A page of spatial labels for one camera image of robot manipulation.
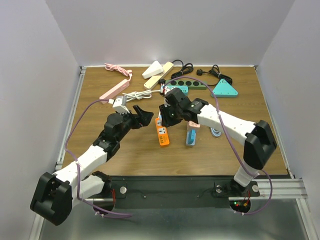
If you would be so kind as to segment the orange power strip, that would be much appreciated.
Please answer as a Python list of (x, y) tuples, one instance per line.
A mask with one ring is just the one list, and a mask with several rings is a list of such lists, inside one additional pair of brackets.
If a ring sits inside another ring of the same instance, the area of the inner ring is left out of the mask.
[(168, 131), (167, 131), (166, 127), (162, 126), (160, 117), (155, 119), (155, 126), (156, 126), (156, 132), (157, 132), (159, 145), (161, 147), (168, 146), (170, 144)]

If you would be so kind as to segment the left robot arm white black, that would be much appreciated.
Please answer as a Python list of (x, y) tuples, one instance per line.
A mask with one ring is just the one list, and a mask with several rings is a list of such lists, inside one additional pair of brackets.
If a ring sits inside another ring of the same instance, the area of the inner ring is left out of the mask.
[(107, 117), (102, 132), (93, 144), (66, 167), (45, 172), (38, 180), (30, 209), (58, 226), (70, 215), (72, 209), (88, 197), (106, 197), (111, 193), (110, 178), (104, 173), (93, 173), (120, 149), (120, 141), (134, 129), (150, 124), (154, 114), (134, 105), (129, 110), (116, 111)]

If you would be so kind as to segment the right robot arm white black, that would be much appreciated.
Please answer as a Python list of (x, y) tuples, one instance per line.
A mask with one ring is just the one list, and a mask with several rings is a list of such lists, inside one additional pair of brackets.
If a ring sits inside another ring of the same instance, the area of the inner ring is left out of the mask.
[(264, 120), (240, 119), (200, 98), (190, 100), (179, 88), (161, 89), (160, 94), (164, 97), (164, 104), (159, 106), (162, 126), (194, 122), (223, 132), (229, 143), (236, 140), (244, 147), (243, 157), (235, 154), (240, 167), (230, 182), (230, 189), (235, 195), (246, 192), (277, 148), (270, 125)]

